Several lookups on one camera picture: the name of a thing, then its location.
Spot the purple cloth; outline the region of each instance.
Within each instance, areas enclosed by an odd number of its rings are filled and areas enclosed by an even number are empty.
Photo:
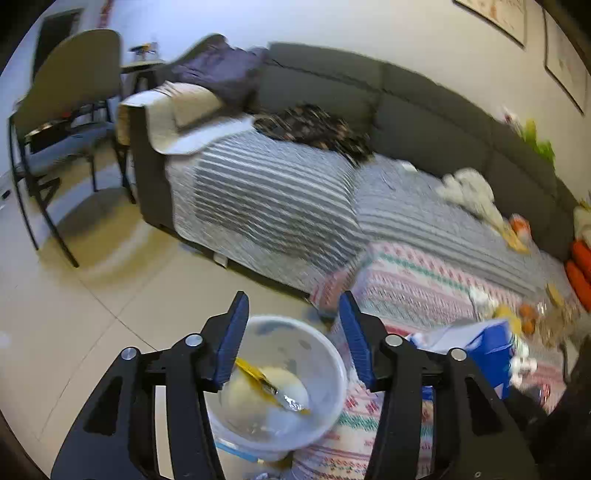
[[[211,45],[195,58],[173,67],[175,82],[193,83],[215,93],[230,106],[242,107],[257,89],[266,48],[242,50],[225,42]]]

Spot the orange pillow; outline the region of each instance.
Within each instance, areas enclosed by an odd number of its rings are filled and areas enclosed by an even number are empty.
[[[574,292],[583,304],[583,307],[589,312],[591,311],[591,285],[583,275],[583,272],[579,270],[577,265],[572,260],[566,262],[564,267],[566,270],[566,276],[569,278],[569,282],[573,287]]]
[[[591,250],[581,240],[573,242],[570,247],[574,262],[581,269],[587,280],[591,282]]]

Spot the gray striped blanket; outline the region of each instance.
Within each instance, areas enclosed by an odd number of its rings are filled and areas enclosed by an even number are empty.
[[[517,254],[488,226],[434,189],[440,180],[376,155],[354,169],[341,155],[249,131],[190,161],[171,161],[174,221],[184,238],[303,291],[373,241],[405,242],[522,295],[562,265]]]

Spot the sofa cushion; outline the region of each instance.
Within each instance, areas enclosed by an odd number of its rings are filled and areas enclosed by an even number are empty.
[[[344,118],[369,132],[381,87],[382,63],[329,48],[275,43],[269,48],[254,111],[279,113],[302,103]]]
[[[486,142],[423,107],[389,94],[383,94],[379,103],[371,144],[377,153],[407,160],[439,177],[464,167],[483,171],[490,155]]]
[[[579,203],[562,180],[556,177],[556,194],[560,207],[571,215]]]
[[[494,152],[485,178],[495,194],[497,208],[505,217],[513,213],[523,216],[530,223],[534,240],[546,232],[556,209],[551,194],[499,152]]]
[[[534,235],[540,250],[549,253],[558,260],[566,261],[570,257],[569,248],[574,241],[573,214],[566,213],[557,205],[550,215],[550,224],[543,235]]]
[[[272,43],[267,63],[365,89],[379,90],[382,87],[384,64],[349,51],[298,43]]]
[[[491,117],[456,92],[423,75],[384,65],[384,92],[438,115],[480,140],[491,141]]]
[[[509,126],[493,121],[492,142],[495,150],[519,166],[547,193],[556,197],[556,174],[553,165],[540,157]]]
[[[311,73],[264,67],[255,110],[280,113],[304,103],[318,105],[345,119],[358,134],[369,132],[377,92],[337,82]]]

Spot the tile floor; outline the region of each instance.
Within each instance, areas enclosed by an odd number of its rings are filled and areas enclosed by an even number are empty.
[[[0,409],[48,476],[87,396],[124,347],[171,346],[226,311],[237,290],[254,313],[314,319],[304,300],[225,270],[146,224],[118,187],[107,146],[97,164],[99,193],[80,160],[60,175],[50,204],[80,268],[63,256],[33,202],[38,252],[14,193],[0,210]],[[161,473],[172,477],[165,432],[158,437]],[[235,458],[222,463],[233,469]]]

